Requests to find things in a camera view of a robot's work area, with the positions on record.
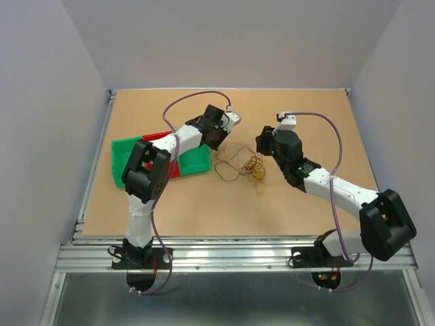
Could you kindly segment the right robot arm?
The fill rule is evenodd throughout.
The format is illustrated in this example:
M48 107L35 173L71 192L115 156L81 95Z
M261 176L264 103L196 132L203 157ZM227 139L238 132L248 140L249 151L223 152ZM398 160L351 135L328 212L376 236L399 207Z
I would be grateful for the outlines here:
M417 229L397 192L365 189L331 175L304 156L295 132L265 126L256 137L256 151L273 157L292 187L330 201L360 223L354 230L329 230L313 245L297 249L290 267L330 267L338 259L364 253L387 261L416 237Z

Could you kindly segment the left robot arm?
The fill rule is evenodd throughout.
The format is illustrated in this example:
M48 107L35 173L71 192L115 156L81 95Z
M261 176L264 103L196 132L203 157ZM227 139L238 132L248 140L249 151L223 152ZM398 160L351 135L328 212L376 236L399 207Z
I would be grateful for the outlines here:
M115 258L128 269L142 269L151 261L152 213L178 156L202 145L216 150L241 122L234 111L208 105L204 114L188 120L178 130L155 141L138 140L133 146L122 182L128 195L129 222Z

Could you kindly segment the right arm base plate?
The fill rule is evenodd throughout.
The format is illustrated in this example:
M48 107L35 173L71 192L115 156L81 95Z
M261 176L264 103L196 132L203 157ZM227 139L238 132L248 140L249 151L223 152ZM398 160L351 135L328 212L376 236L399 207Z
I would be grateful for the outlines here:
M332 268L332 267L352 267L343 256L333 257L327 250L319 247L296 247L292 249L288 259L290 268Z

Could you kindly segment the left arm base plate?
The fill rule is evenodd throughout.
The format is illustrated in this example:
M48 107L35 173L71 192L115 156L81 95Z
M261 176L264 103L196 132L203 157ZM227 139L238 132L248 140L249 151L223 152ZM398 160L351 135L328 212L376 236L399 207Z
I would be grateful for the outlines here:
M169 256L160 247L127 249L110 246L107 253L111 256L111 268L114 270L169 270Z

